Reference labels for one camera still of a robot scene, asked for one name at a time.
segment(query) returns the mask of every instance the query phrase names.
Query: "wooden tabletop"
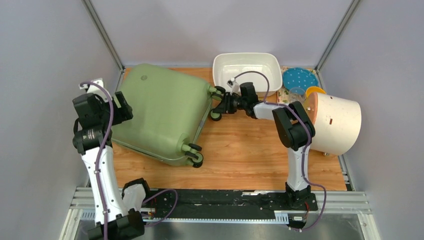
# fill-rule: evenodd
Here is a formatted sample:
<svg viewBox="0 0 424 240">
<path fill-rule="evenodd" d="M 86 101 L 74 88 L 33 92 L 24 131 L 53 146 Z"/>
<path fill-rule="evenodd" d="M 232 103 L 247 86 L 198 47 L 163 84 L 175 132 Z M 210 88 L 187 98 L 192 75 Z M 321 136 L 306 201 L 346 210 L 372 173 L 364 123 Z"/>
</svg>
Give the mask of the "wooden tabletop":
<svg viewBox="0 0 424 240">
<path fill-rule="evenodd" d="M 213 85 L 211 68 L 171 68 L 197 76 Z M 276 101 L 276 95 L 269 101 Z M 284 190 L 288 176 L 287 149 L 280 142 L 274 121 L 252 119 L 243 110 L 224 114 L 218 122 L 207 119 L 198 145 L 203 166 L 169 166 L 113 144 L 118 185 L 144 178 L 151 188 Z M 330 191 L 346 191 L 339 160 L 310 151 L 309 180 Z"/>
</svg>

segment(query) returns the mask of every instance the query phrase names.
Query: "cable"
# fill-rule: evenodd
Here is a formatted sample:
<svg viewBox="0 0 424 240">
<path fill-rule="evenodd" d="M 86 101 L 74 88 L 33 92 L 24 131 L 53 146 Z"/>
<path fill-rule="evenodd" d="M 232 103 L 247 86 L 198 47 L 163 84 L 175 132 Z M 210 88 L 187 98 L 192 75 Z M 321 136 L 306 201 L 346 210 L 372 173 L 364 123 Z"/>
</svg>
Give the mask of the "cable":
<svg viewBox="0 0 424 240">
<path fill-rule="evenodd" d="M 306 219 L 308 218 L 308 215 L 309 215 L 309 205 L 306 201 L 305 201 L 305 206 L 306 206 L 305 221 L 306 221 Z"/>
<path fill-rule="evenodd" d="M 106 95 L 107 101 L 109 102 L 109 108 L 110 108 L 110 116 L 109 116 L 109 123 L 107 124 L 106 133 L 104 134 L 103 140 L 101 141 L 100 148 L 98 149 L 97 156 L 95 158 L 95 179 L 97 182 L 97 188 L 98 192 L 100 194 L 100 200 L 101 205 L 103 207 L 103 215 L 104 215 L 104 225 L 103 225 L 103 239 L 108 240 L 108 205 L 105 200 L 105 193 L 103 191 L 102 182 L 100 180 L 100 156 L 102 155 L 102 151 L 106 146 L 106 141 L 108 140 L 108 136 L 111 133 L 112 123 L 114 122 L 114 105 L 112 103 L 112 98 L 109 96 L 108 91 L 104 89 L 102 86 L 100 86 L 97 83 L 91 82 L 91 81 L 84 81 L 79 84 L 79 86 L 82 87 L 82 85 L 87 84 L 88 86 L 93 85 L 100 89 Z"/>
<path fill-rule="evenodd" d="M 322 188 L 322 190 L 324 191 L 324 200 L 323 200 L 323 202 L 322 202 L 322 208 L 321 208 L 321 211 L 319 212 L 319 215 L 318 215 L 318 218 L 316 219 L 316 221 L 312 224 L 312 225 L 310 225 L 310 226 L 308 226 L 308 227 L 306 227 L 306 228 L 303 228 L 303 229 L 297 229 L 297 228 L 293 228 L 295 231 L 297 231 L 297 232 L 300 232 L 300 231 L 306 231 L 306 230 L 309 230 L 309 229 L 311 229 L 311 228 L 313 228 L 315 225 L 317 225 L 317 223 L 320 221 L 320 219 L 321 219 L 321 217 L 323 216 L 323 213 L 324 213 L 324 209 L 326 208 L 326 203 L 327 203 L 327 189 L 323 186 L 323 185 L 321 185 L 321 184 L 318 184 L 318 183 L 313 183 L 313 182 L 310 182 L 306 177 L 305 177 L 305 152 L 306 152 L 306 149 L 309 147 L 309 145 L 311 144 L 311 141 L 312 141 L 312 137 L 311 137 L 311 134 L 309 133 L 309 130 L 308 130 L 308 128 L 306 127 L 306 125 L 304 124 L 304 122 L 303 121 L 301 121 L 301 118 L 295 113 L 295 111 L 293 110 L 293 109 L 291 109 L 290 107 L 288 107 L 287 105 L 285 105 L 285 104 L 283 104 L 283 103 L 274 103 L 274 102 L 267 102 L 267 96 L 268 96 L 268 93 L 269 93 L 269 91 L 270 91 L 270 81 L 268 80 L 268 78 L 262 73 L 262 72 L 259 72 L 259 71 L 245 71 L 245 72 L 242 72 L 242 73 L 240 73 L 240 74 L 238 74 L 237 76 L 235 76 L 234 77 L 234 81 L 236 81 L 236 79 L 238 78 L 238 77 L 240 77 L 241 75 L 244 75 L 244 74 L 247 74 L 247 73 L 256 73 L 256 74 L 259 74 L 259 75 L 262 75 L 264 78 L 265 78 L 265 80 L 266 80 L 266 84 L 267 84 L 267 88 L 266 88 L 266 93 L 265 93 L 265 96 L 263 97 L 263 102 L 265 103 L 265 104 L 267 104 L 267 105 L 275 105 L 275 106 L 281 106 L 281 107 L 283 107 L 283 108 L 286 108 L 286 109 L 288 109 L 290 112 L 291 112 L 291 114 L 297 119 L 297 121 L 300 123 L 300 125 L 305 129 L 305 131 L 306 131 L 306 135 L 307 135 L 307 143 L 306 143 L 306 145 L 304 146 L 304 148 L 303 148 L 303 151 L 302 151 L 302 163 L 301 163 L 301 166 L 302 166 L 302 178 L 305 180 L 305 182 L 307 182 L 309 185 L 311 185 L 311 186 L 315 186 L 315 187 L 320 187 L 320 188 Z"/>
<path fill-rule="evenodd" d="M 159 220 L 159 221 L 157 221 L 157 222 L 154 222 L 154 223 L 152 223 L 152 224 L 149 224 L 149 225 L 146 225 L 145 227 L 146 228 L 149 228 L 149 227 L 153 227 L 153 226 L 156 226 L 156 225 L 158 225 L 158 224 L 160 224 L 161 222 L 163 222 L 165 219 L 167 219 L 170 215 L 171 215 L 171 213 L 174 211 L 174 209 L 175 209 L 175 206 L 177 205 L 177 201 L 178 201 L 178 192 L 175 190 L 175 189 L 165 189 L 165 190 L 162 190 L 162 191 L 160 191 L 160 192 L 158 192 L 158 193 L 156 193 L 155 195 L 153 195 L 153 196 L 151 196 L 151 197 L 149 197 L 149 198 L 147 198 L 146 200 L 144 200 L 143 201 L 143 204 L 145 204 L 145 203 L 147 203 L 148 201 L 150 201 L 150 200 L 152 200 L 152 199 L 154 199 L 154 198 L 156 198 L 157 196 L 159 196 L 159 195 L 161 195 L 161 194 L 163 194 L 163 193 L 166 193 L 166 192 L 169 192 L 169 191 L 171 191 L 171 192 L 174 192 L 175 193 L 175 202 L 174 202 L 174 204 L 173 204 L 173 206 L 172 206 L 172 208 L 171 208 L 171 210 L 168 212 L 168 214 L 166 214 L 166 216 L 165 217 L 163 217 L 161 220 Z"/>
</svg>

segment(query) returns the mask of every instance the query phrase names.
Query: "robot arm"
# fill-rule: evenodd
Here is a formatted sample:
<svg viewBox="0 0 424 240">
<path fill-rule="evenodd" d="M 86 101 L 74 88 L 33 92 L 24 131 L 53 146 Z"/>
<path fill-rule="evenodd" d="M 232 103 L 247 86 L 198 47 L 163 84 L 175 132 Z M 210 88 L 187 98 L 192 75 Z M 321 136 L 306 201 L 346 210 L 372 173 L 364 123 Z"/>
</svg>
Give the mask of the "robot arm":
<svg viewBox="0 0 424 240">
<path fill-rule="evenodd" d="M 93 83 L 103 87 L 101 78 L 93 80 Z M 126 184 L 123 194 L 118 189 L 117 178 L 114 170 L 114 156 L 112 149 L 112 133 L 106 135 L 110 118 L 109 100 L 105 93 L 94 85 L 82 85 L 80 89 L 86 89 L 86 93 L 72 100 L 78 114 L 73 128 L 74 147 L 81 155 L 87 169 L 95 204 L 96 227 L 88 231 L 90 240 L 103 239 L 105 226 L 107 225 L 107 238 L 110 240 L 126 240 L 144 234 L 144 223 L 140 211 L 146 191 L 149 190 L 146 182 L 141 178 Z M 132 109 L 125 101 L 121 92 L 115 94 L 120 107 L 110 96 L 113 105 L 112 125 L 120 124 L 133 118 Z M 100 149 L 101 142 L 107 138 L 106 145 Z M 101 151 L 99 159 L 99 171 L 96 170 L 96 158 Z M 99 175 L 103 197 L 107 210 L 104 211 L 101 199 L 101 191 L 97 184 L 96 175 Z"/>
<path fill-rule="evenodd" d="M 303 111 L 303 107 L 299 102 L 289 104 L 289 108 L 295 109 L 296 112 Z M 292 191 L 301 191 L 307 189 L 309 184 L 305 181 L 305 178 L 308 178 L 308 155 L 309 149 L 311 146 L 307 146 L 304 151 L 304 146 L 306 145 L 305 140 L 308 139 L 308 136 L 302 134 L 305 130 L 300 126 L 291 123 L 291 120 L 294 120 L 294 116 L 291 115 L 291 112 L 282 108 L 279 105 L 265 104 L 261 102 L 253 107 L 254 116 L 257 119 L 268 119 L 274 120 L 275 125 L 277 126 L 277 131 L 279 138 L 283 145 L 287 148 L 288 154 L 288 178 L 287 185 Z M 315 129 L 309 118 L 305 119 L 305 116 L 300 116 L 302 120 L 305 120 L 305 125 L 310 128 L 311 136 L 315 134 Z M 302 167 L 302 152 L 304 151 L 304 164 Z"/>
<path fill-rule="evenodd" d="M 228 81 L 228 85 L 233 88 L 235 85 L 230 82 L 233 83 L 234 81 Z M 315 128 L 300 102 L 293 102 L 284 107 L 276 103 L 265 104 L 259 101 L 252 82 L 242 83 L 239 88 L 241 95 L 234 93 L 235 91 L 226 92 L 221 103 L 212 110 L 211 116 L 213 114 L 234 114 L 237 110 L 244 110 L 246 115 L 253 119 L 274 120 L 281 143 L 288 151 L 289 171 L 285 184 L 287 202 L 296 209 L 303 205 L 312 193 L 311 186 L 305 180 L 308 178 L 310 149 L 310 146 L 305 148 L 308 142 L 308 134 L 300 122 L 296 121 L 297 118 L 293 113 L 306 126 L 311 138 L 315 135 Z M 225 92 L 224 88 L 218 88 L 218 90 Z"/>
</svg>

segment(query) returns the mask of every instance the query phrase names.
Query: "blue plate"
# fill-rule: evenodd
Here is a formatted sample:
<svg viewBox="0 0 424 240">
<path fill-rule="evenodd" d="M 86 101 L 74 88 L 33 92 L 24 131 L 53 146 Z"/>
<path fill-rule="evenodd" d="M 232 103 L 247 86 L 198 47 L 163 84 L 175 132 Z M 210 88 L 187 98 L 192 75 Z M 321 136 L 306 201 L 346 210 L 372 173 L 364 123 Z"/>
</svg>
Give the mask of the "blue plate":
<svg viewBox="0 0 424 240">
<path fill-rule="evenodd" d="M 318 87 L 317 77 L 307 69 L 301 67 L 290 68 L 282 74 L 282 83 L 288 90 L 301 88 L 305 92 L 309 87 Z"/>
</svg>

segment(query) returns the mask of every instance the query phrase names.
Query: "green suitcase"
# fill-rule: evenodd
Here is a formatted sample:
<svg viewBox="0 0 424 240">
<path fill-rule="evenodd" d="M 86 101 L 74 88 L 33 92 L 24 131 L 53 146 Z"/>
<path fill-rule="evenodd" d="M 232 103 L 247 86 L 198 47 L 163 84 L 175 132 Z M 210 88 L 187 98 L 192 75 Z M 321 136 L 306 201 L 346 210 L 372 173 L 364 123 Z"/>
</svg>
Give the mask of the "green suitcase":
<svg viewBox="0 0 424 240">
<path fill-rule="evenodd" d="M 134 67 L 120 86 L 133 118 L 112 128 L 112 141 L 172 166 L 200 167 L 196 145 L 221 91 L 205 80 L 164 67 Z"/>
</svg>

